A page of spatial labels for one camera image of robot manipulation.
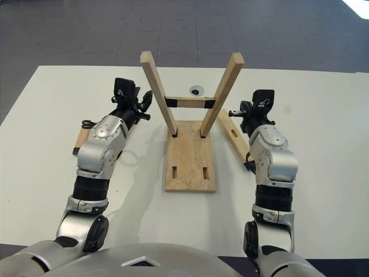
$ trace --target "black tape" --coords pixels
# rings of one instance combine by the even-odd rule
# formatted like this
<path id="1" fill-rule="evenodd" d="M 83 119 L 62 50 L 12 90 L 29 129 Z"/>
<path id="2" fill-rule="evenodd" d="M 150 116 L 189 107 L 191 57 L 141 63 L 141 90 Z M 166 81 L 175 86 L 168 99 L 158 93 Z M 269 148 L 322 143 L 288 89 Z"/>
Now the black tape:
<path id="1" fill-rule="evenodd" d="M 165 97 L 165 102 L 169 108 L 177 108 L 177 99 L 168 99 Z"/>
<path id="2" fill-rule="evenodd" d="M 215 99 L 205 100 L 204 108 L 213 108 L 214 104 L 215 104 Z"/>
<path id="3" fill-rule="evenodd" d="M 80 151 L 79 147 L 74 147 L 72 152 L 73 156 L 77 156 L 79 151 Z"/>
<path id="4" fill-rule="evenodd" d="M 175 131 L 175 134 L 172 135 L 172 137 L 178 137 L 178 128 L 177 130 Z"/>

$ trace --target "floor tile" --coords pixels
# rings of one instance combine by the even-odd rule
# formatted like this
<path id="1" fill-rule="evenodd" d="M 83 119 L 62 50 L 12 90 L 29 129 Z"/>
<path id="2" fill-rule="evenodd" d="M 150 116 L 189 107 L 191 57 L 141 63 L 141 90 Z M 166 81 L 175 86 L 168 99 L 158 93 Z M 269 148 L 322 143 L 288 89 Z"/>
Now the floor tile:
<path id="1" fill-rule="evenodd" d="M 24 89 L 25 80 L 3 80 L 0 83 L 0 111 L 8 112 Z"/>
<path id="2" fill-rule="evenodd" d="M 226 14 L 224 1 L 194 1 L 195 14 Z"/>
<path id="3" fill-rule="evenodd" d="M 54 35 L 22 35 L 16 37 L 18 41 L 14 42 L 8 54 L 39 54 L 48 49 L 50 42 L 54 39 Z"/>
<path id="4" fill-rule="evenodd" d="M 369 59 L 357 59 L 356 62 L 360 66 L 358 72 L 369 73 Z"/>
<path id="5" fill-rule="evenodd" d="M 56 33 L 83 33 L 91 30 L 96 16 L 72 16 L 66 17 L 62 26 Z"/>
<path id="6" fill-rule="evenodd" d="M 282 54 L 315 54 L 309 42 L 302 35 L 287 33 L 271 33 L 270 37 L 279 53 Z"/>
<path id="7" fill-rule="evenodd" d="M 257 14 L 250 17 L 240 15 L 229 15 L 229 21 L 234 32 L 247 31 L 247 32 L 266 32 L 266 27 Z"/>
<path id="8" fill-rule="evenodd" d="M 38 65 L 73 65 L 75 54 L 42 54 L 37 59 Z"/>
<path id="9" fill-rule="evenodd" d="M 163 20 L 161 30 L 164 32 L 195 32 L 195 20 Z"/>
<path id="10" fill-rule="evenodd" d="M 117 16 L 99 15 L 93 23 L 92 32 L 117 32 L 122 33 L 127 25 L 128 14 L 121 14 Z"/>
<path id="11" fill-rule="evenodd" d="M 182 21 L 182 20 L 195 20 L 195 14 L 193 13 L 164 13 L 163 20 L 171 20 L 171 21 Z"/>
<path id="12" fill-rule="evenodd" d="M 122 38 L 122 33 L 90 32 L 82 51 L 101 53 L 117 52 Z"/>
<path id="13" fill-rule="evenodd" d="M 369 20 L 329 21 L 328 24 L 337 36 L 363 38 L 369 41 Z"/>
<path id="14" fill-rule="evenodd" d="M 131 14 L 162 14 L 163 2 L 162 1 L 145 1 L 135 2 Z"/>
<path id="15" fill-rule="evenodd" d="M 224 1 L 227 12 L 231 16 L 259 16 L 259 11 L 251 0 Z"/>
<path id="16" fill-rule="evenodd" d="M 275 33 L 301 33 L 299 27 L 290 16 L 262 16 L 265 27 Z"/>
<path id="17" fill-rule="evenodd" d="M 112 53 L 80 53 L 77 55 L 74 65 L 103 65 L 115 64 L 116 54 Z"/>
<path id="18" fill-rule="evenodd" d="M 152 53 L 154 60 L 156 60 L 157 53 Z M 140 64 L 141 52 L 138 53 L 120 53 L 116 55 L 116 66 L 141 66 Z"/>
<path id="19" fill-rule="evenodd" d="M 243 53 L 244 68 L 284 69 L 281 59 L 276 54 Z"/>
<path id="20" fill-rule="evenodd" d="M 234 37 L 238 51 L 247 53 L 276 53 L 268 33 L 235 32 Z"/>
<path id="21" fill-rule="evenodd" d="M 345 18 L 346 20 L 354 20 L 358 18 L 356 13 L 353 10 L 351 10 L 349 7 L 347 7 L 346 5 L 328 6 L 328 7 L 313 6 L 313 8 L 317 11 L 320 17 L 326 21 L 337 20 L 338 18 Z"/>
<path id="22" fill-rule="evenodd" d="M 199 14 L 196 16 L 197 31 L 228 31 L 231 25 L 226 14 Z"/>
<path id="23" fill-rule="evenodd" d="M 231 53 L 200 53 L 198 54 L 199 67 L 201 68 L 226 68 Z"/>
<path id="24" fill-rule="evenodd" d="M 126 26 L 127 31 L 158 31 L 160 14 L 131 14 Z"/>
<path id="25" fill-rule="evenodd" d="M 58 33 L 44 48 L 45 53 L 76 53 L 82 51 L 87 33 Z"/>
<path id="26" fill-rule="evenodd" d="M 343 48 L 351 57 L 369 59 L 369 42 L 354 40 L 353 38 L 338 38 Z"/>
<path id="27" fill-rule="evenodd" d="M 173 66 L 176 68 L 197 68 L 197 55 L 192 53 L 159 53 L 157 66 Z"/>
<path id="28" fill-rule="evenodd" d="M 157 52 L 159 32 L 126 32 L 123 35 L 120 52 Z"/>
<path id="29" fill-rule="evenodd" d="M 328 25 L 318 18 L 299 18 L 296 19 L 296 23 L 305 35 L 333 35 Z"/>
<path id="30" fill-rule="evenodd" d="M 281 54 L 281 59 L 289 70 L 325 71 L 325 66 L 316 55 Z"/>
<path id="31" fill-rule="evenodd" d="M 164 53 L 195 53 L 196 34 L 194 32 L 161 32 L 159 51 Z"/>
<path id="32" fill-rule="evenodd" d="M 350 57 L 351 52 L 333 36 L 306 36 L 314 51 L 319 55 Z"/>
<path id="33" fill-rule="evenodd" d="M 194 13 L 192 0 L 166 0 L 164 13 Z"/>
<path id="34" fill-rule="evenodd" d="M 131 12 L 133 3 L 134 1 L 107 0 L 100 14 L 108 16 L 128 14 Z"/>
<path id="35" fill-rule="evenodd" d="M 334 72 L 358 72 L 361 66 L 357 60 L 344 57 L 320 57 L 326 71 Z"/>
<path id="36" fill-rule="evenodd" d="M 65 18 L 64 17 L 51 17 L 44 18 L 38 17 L 30 22 L 30 34 L 43 34 L 43 33 L 58 33 L 63 30 Z"/>
<path id="37" fill-rule="evenodd" d="M 285 5 L 288 13 L 295 19 L 310 18 L 321 19 L 318 13 L 310 6 L 304 4 L 301 5 Z"/>
<path id="38" fill-rule="evenodd" d="M 236 51 L 232 32 L 198 32 L 197 48 L 201 53 L 232 53 Z"/>
<path id="39" fill-rule="evenodd" d="M 29 79 L 37 68 L 38 55 L 15 55 L 0 59 L 1 80 Z"/>
<path id="40" fill-rule="evenodd" d="M 285 6 L 279 1 L 263 1 L 254 2 L 261 16 L 287 16 L 288 12 Z"/>

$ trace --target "rectangular hole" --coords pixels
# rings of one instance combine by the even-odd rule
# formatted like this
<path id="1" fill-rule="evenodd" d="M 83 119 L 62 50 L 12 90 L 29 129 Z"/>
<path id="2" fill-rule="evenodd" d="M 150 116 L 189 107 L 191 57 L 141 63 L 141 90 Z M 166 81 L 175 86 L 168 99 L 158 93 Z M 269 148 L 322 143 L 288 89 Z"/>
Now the rectangular hole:
<path id="1" fill-rule="evenodd" d="M 176 166 L 172 166 L 172 178 L 173 179 L 177 178 L 177 167 Z"/>
<path id="2" fill-rule="evenodd" d="M 232 134 L 235 136 L 235 137 L 238 137 L 236 131 L 234 131 L 233 129 L 231 130 Z"/>
<path id="3" fill-rule="evenodd" d="M 202 168 L 202 173 L 204 174 L 204 180 L 208 180 L 209 176 L 208 176 L 208 168 L 207 167 Z"/>

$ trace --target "wooden stool leg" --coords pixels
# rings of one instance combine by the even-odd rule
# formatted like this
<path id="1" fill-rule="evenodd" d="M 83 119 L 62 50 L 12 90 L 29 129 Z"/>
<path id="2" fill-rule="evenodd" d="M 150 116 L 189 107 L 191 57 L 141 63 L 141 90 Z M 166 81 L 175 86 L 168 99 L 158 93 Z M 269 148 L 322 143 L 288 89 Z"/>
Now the wooden stool leg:
<path id="1" fill-rule="evenodd" d="M 220 109 L 223 106 L 233 84 L 235 83 L 238 73 L 240 73 L 243 67 L 244 61 L 241 53 L 233 53 L 227 68 L 220 80 L 219 86 L 215 92 L 214 98 L 216 98 L 212 109 L 208 110 L 202 121 L 200 134 L 201 137 L 206 137 L 212 128 L 215 119 L 218 116 Z"/>
<path id="2" fill-rule="evenodd" d="M 167 107 L 167 104 L 165 102 L 164 88 L 161 83 L 159 73 L 157 72 L 155 61 L 152 57 L 151 51 L 144 51 L 141 53 L 140 63 L 142 65 L 142 68 L 144 69 L 146 78 L 149 81 L 156 102 L 159 105 L 160 111 L 168 126 L 169 132 L 172 134 L 172 136 L 176 136 L 177 124 L 174 120 L 171 109 Z"/>

